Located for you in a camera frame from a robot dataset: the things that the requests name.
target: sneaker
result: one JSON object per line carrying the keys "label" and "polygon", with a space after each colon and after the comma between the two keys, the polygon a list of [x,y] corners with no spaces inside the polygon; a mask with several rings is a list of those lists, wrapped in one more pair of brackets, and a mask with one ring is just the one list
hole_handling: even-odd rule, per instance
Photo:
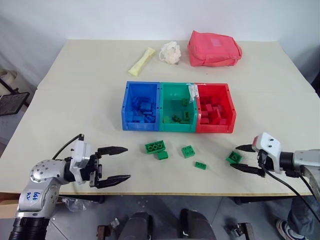
{"label": "sneaker", "polygon": [[278,220],[275,223],[276,229],[285,240],[308,240],[307,237],[293,231],[286,221]]}

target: black cable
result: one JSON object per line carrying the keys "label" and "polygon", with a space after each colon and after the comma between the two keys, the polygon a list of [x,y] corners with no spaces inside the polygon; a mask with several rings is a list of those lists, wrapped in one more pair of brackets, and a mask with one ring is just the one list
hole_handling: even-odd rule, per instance
{"label": "black cable", "polygon": [[314,196],[314,198],[316,198],[314,191],[311,189],[311,186],[309,185],[309,183],[307,182],[307,180],[305,180],[305,178],[300,174],[299,177],[301,178],[301,180],[304,182],[304,184],[308,187],[309,191],[312,193],[312,195]]}
{"label": "black cable", "polygon": [[60,150],[53,156],[53,160],[56,160],[56,158],[58,157],[58,155],[69,145],[71,144],[73,141],[77,140],[78,138],[83,137],[83,134],[79,134],[77,136],[75,136],[74,138],[72,138],[70,141],[68,141],[65,145],[63,145],[63,147],[60,148]]}
{"label": "black cable", "polygon": [[317,214],[315,213],[315,211],[311,208],[310,204],[292,187],[290,186],[288,183],[286,183],[285,181],[281,180],[280,178],[276,177],[275,175],[271,174],[263,164],[260,165],[260,167],[263,169],[263,171],[268,174],[270,177],[272,177],[273,179],[277,180],[278,182],[282,183],[283,185],[285,185],[286,187],[288,187],[292,192],[294,192],[298,197],[300,197],[305,205],[307,205],[307,207],[310,209],[310,211],[312,212],[312,214],[315,216],[315,218],[319,221],[320,223],[320,218],[317,216]]}

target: gray floor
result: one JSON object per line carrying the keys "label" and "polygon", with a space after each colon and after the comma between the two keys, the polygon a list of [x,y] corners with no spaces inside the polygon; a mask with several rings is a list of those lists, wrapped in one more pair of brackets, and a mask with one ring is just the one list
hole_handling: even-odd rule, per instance
{"label": "gray floor", "polygon": [[[47,240],[96,240],[98,225],[114,218],[125,223],[136,212],[146,211],[154,218],[155,239],[177,237],[182,208],[204,214],[212,223],[218,240],[232,240],[226,224],[251,223],[257,240],[282,240],[274,227],[276,218],[286,219],[291,199],[252,202],[237,205],[229,197],[213,196],[107,196],[103,204],[94,204],[83,212],[70,212],[64,204],[56,206],[47,232]],[[0,239],[8,239],[13,219],[0,219]],[[116,233],[110,239],[116,239]]]}

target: white table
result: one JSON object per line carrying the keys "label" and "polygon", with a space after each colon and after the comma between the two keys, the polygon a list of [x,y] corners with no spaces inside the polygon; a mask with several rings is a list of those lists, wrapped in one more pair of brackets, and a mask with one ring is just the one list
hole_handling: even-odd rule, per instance
{"label": "white table", "polygon": [[[139,77],[127,75],[144,48],[159,49],[162,43],[68,41],[0,159],[1,179],[6,179],[0,182],[0,192],[20,192],[34,164],[51,158],[70,138],[83,133],[93,151],[104,146],[128,148],[120,155],[104,156],[101,162],[105,178],[118,174],[131,174],[131,178],[104,189],[71,183],[61,188],[62,194],[292,195],[273,179],[238,171],[225,160],[235,146],[250,144],[263,131],[279,139],[284,151],[320,146],[320,100],[278,43],[240,42],[243,59],[235,67],[191,67],[186,56],[179,65],[153,58]],[[270,52],[276,56],[273,62]],[[120,61],[118,54],[124,53],[127,56]],[[228,83],[237,112],[234,132],[122,131],[127,80]],[[159,161],[145,154],[144,145],[157,140],[164,140],[169,159]],[[184,159],[181,148],[187,145],[196,154]],[[60,157],[67,156],[70,152],[64,151]],[[195,161],[206,163],[208,169],[195,168]],[[242,162],[256,166],[256,155],[247,153]],[[280,177],[300,193],[308,193],[301,181]]]}

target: pink bag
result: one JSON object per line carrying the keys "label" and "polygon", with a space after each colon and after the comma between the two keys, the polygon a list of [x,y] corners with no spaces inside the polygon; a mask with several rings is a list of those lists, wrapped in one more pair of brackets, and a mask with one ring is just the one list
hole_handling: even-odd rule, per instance
{"label": "pink bag", "polygon": [[188,44],[192,66],[234,66],[242,57],[241,48],[230,36],[192,32]]}

